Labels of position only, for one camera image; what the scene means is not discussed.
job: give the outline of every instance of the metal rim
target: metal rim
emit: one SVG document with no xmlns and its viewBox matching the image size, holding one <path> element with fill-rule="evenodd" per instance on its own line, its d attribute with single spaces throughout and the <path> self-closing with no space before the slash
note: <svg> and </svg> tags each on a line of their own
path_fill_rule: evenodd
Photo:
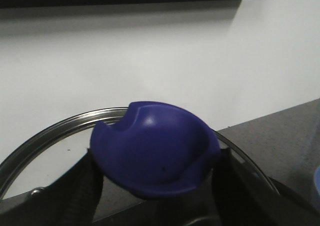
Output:
<svg viewBox="0 0 320 226">
<path fill-rule="evenodd" d="M 23 169 L 43 151 L 68 136 L 92 128 L 97 121 L 115 123 L 125 115 L 126 111 L 127 107 L 113 107 L 85 112 L 49 126 L 28 139 L 0 164 L 0 200 Z M 216 135 L 220 141 L 248 162 L 272 190 L 278 192 L 271 180 L 248 155 L 220 133 L 216 132 Z"/>
</svg>

